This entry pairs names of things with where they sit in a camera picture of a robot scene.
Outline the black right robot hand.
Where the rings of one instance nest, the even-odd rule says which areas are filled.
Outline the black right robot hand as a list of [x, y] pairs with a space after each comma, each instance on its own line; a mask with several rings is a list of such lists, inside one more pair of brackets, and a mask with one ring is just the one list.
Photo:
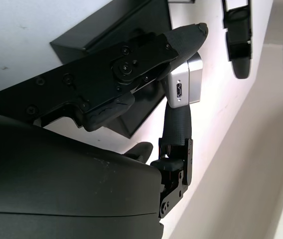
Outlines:
[[165, 81], [189, 98], [189, 78], [172, 72], [193, 59], [205, 23], [123, 42], [0, 91], [0, 239], [160, 239], [160, 220], [192, 178], [189, 103], [166, 105], [158, 159], [141, 142], [123, 154], [45, 129], [71, 118], [95, 131], [121, 116], [134, 93]]

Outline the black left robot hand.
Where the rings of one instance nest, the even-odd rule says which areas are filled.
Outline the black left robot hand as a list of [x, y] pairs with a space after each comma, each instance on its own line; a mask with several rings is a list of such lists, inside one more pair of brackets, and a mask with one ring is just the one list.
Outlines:
[[227, 2], [223, 0], [222, 9], [228, 59], [232, 63], [236, 78], [246, 79], [250, 74], [252, 59], [251, 1], [241, 7], [227, 9]]

